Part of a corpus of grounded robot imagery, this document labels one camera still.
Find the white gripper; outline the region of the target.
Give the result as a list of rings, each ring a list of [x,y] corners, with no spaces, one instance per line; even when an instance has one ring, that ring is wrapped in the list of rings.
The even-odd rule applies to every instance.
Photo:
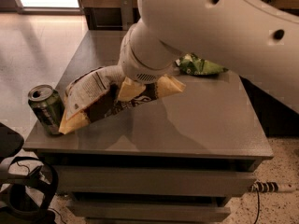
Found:
[[[183,92],[186,85],[166,75],[174,60],[172,47],[149,33],[129,31],[121,42],[118,62],[127,78],[121,84],[117,100],[129,102],[146,89],[144,84],[156,81],[159,98]]]

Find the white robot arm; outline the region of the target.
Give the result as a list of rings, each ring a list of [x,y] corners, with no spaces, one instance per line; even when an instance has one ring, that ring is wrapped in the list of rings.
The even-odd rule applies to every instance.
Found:
[[[299,20],[260,0],[137,0],[122,40],[124,74],[152,83],[194,53],[299,112]]]

